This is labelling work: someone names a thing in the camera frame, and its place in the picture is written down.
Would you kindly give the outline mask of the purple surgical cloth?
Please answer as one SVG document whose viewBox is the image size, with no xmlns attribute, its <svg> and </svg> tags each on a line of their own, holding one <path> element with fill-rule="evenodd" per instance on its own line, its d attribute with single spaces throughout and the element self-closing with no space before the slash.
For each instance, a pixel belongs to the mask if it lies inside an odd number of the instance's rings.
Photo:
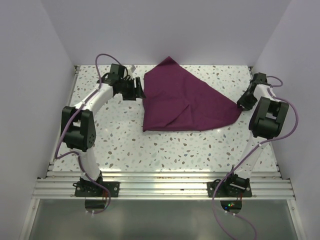
<svg viewBox="0 0 320 240">
<path fill-rule="evenodd" d="M 142 130 L 208 131 L 234 124 L 242 110 L 171 57 L 144 75 Z"/>
</svg>

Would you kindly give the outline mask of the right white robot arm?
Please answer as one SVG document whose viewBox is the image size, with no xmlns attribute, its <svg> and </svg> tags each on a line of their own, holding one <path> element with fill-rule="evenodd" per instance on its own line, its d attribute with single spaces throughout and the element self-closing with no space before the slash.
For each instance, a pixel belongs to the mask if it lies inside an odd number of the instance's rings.
<svg viewBox="0 0 320 240">
<path fill-rule="evenodd" d="M 250 178 L 265 145 L 276 139 L 283 128 L 289 103 L 278 99 L 265 73 L 255 73 L 244 94 L 237 101 L 243 110 L 254 110 L 248 124 L 248 143 L 240 163 L 231 168 L 219 189 L 224 197 L 251 197 Z"/>
</svg>

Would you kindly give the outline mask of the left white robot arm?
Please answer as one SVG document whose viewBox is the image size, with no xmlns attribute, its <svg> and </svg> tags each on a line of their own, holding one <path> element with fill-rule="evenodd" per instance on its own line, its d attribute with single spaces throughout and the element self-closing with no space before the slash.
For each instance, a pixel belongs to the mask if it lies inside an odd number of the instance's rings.
<svg viewBox="0 0 320 240">
<path fill-rule="evenodd" d="M 141 79 L 120 64 L 111 64 L 109 72 L 101 75 L 94 89 L 74 106 L 65 106 L 61 113 L 61 131 L 54 153 L 56 159 L 74 154 L 80 167 L 80 183 L 92 196 L 103 193 L 102 172 L 94 153 L 96 141 L 95 115 L 115 95 L 124 101 L 144 99 Z"/>
</svg>

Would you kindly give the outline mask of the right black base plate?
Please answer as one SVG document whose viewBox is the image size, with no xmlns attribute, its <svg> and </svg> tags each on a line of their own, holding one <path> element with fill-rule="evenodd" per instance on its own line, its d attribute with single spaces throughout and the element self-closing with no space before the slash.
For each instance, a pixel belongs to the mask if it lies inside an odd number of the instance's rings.
<svg viewBox="0 0 320 240">
<path fill-rule="evenodd" d="M 236 186 L 232 185 L 226 185 L 225 182 L 223 182 L 218 190 L 216 191 L 215 195 L 214 192 L 219 184 L 220 180 L 216 179 L 215 181 L 209 181 L 206 183 L 206 189 L 207 194 L 209 198 L 212 198 L 213 196 L 215 198 L 237 198 L 237 197 L 243 197 L 243 198 L 250 198 L 253 196 L 251 189 L 241 189 Z"/>
</svg>

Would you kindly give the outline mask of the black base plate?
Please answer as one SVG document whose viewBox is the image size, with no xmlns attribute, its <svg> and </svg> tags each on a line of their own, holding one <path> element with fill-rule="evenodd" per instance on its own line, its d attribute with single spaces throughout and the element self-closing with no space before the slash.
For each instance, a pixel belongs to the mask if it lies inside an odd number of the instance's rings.
<svg viewBox="0 0 320 240">
<path fill-rule="evenodd" d="M 104 181 L 101 183 L 103 187 L 109 190 L 108 197 L 117 198 L 119 196 L 120 182 L 118 181 Z M 99 186 L 96 186 L 92 182 L 89 185 L 80 183 L 80 181 L 73 183 L 75 187 L 75 197 L 102 197 L 105 196 L 105 190 Z"/>
<path fill-rule="evenodd" d="M 250 198 L 253 196 L 251 189 L 241 189 L 236 186 L 232 185 L 226 185 L 225 182 L 223 182 L 218 190 L 216 191 L 215 195 L 214 192 L 219 184 L 220 180 L 216 179 L 215 181 L 209 181 L 206 183 L 206 189 L 207 194 L 209 198 L 212 198 L 213 196 L 215 198 L 237 198 L 237 197 L 243 197 L 243 198 Z"/>
</svg>

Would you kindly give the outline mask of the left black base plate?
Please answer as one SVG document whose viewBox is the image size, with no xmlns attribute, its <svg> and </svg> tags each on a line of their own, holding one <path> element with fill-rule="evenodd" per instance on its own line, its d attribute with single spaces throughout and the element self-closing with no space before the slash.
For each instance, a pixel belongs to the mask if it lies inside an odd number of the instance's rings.
<svg viewBox="0 0 320 240">
<path fill-rule="evenodd" d="M 117 198 L 119 196 L 120 182 L 118 181 L 104 181 L 101 183 L 103 187 L 109 190 L 108 197 Z M 96 186 L 92 182 L 89 185 L 80 183 L 80 181 L 73 183 L 75 187 L 75 197 L 102 197 L 105 196 L 105 190 L 99 186 Z"/>
</svg>

